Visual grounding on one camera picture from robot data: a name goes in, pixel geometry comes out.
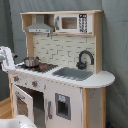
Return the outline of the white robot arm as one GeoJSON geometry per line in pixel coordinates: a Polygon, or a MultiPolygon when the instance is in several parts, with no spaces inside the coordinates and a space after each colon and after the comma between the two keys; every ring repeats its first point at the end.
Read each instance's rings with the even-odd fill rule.
{"type": "Polygon", "coordinates": [[[14,59],[18,55],[13,53],[9,47],[0,46],[0,68],[9,74],[13,74],[16,70],[14,59]]]}

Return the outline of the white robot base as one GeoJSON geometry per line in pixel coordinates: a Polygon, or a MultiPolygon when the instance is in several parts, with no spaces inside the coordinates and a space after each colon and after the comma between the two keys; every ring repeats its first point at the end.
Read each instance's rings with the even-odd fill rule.
{"type": "Polygon", "coordinates": [[[24,115],[12,119],[0,119],[0,128],[37,128],[37,126],[24,115]]]}

